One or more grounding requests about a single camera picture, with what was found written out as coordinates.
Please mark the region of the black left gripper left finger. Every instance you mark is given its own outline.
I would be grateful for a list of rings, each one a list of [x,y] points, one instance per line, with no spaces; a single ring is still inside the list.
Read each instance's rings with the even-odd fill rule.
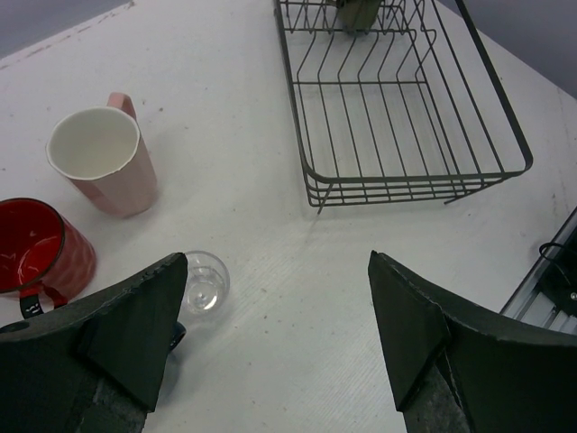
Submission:
[[[188,276],[172,253],[1,329],[3,432],[140,432],[155,411]]]

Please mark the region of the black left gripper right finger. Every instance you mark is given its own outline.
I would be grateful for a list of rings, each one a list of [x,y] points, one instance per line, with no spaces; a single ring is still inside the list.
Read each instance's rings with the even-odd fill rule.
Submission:
[[[481,307],[384,253],[371,254],[368,274],[408,431],[575,431],[575,336]]]

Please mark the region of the dark blue mug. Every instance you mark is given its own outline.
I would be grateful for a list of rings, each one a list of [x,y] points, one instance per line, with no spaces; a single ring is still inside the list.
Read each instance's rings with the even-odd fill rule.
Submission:
[[[172,337],[169,343],[169,350],[172,352],[183,340],[187,333],[186,327],[177,321],[172,328]]]

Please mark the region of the red mug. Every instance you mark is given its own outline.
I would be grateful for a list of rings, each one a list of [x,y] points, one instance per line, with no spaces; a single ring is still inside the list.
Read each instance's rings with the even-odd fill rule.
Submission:
[[[19,296],[21,314],[43,313],[40,296],[58,309],[93,280],[93,245],[54,207],[34,198],[1,202],[1,293]]]

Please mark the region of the clear glass cup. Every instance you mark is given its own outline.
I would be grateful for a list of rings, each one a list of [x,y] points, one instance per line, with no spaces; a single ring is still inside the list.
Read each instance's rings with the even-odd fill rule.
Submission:
[[[188,251],[188,276],[180,315],[187,323],[200,323],[215,317],[230,292],[230,274],[224,262],[213,253]]]

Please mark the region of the pink mug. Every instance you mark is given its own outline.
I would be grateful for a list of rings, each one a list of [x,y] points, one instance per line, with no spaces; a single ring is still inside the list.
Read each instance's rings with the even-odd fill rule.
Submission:
[[[110,216],[138,215],[156,201],[157,177],[133,101],[124,93],[59,121],[46,155],[58,174]]]

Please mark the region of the beige small cup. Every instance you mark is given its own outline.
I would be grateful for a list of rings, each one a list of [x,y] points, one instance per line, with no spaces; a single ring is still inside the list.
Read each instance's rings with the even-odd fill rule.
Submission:
[[[368,31],[376,21],[381,0],[343,0],[334,3],[337,17],[347,31]]]

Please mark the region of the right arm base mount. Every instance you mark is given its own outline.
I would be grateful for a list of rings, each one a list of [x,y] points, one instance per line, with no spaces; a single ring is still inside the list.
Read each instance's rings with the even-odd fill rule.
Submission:
[[[568,316],[576,316],[576,241],[539,246],[540,257],[547,264],[539,285],[542,292]]]

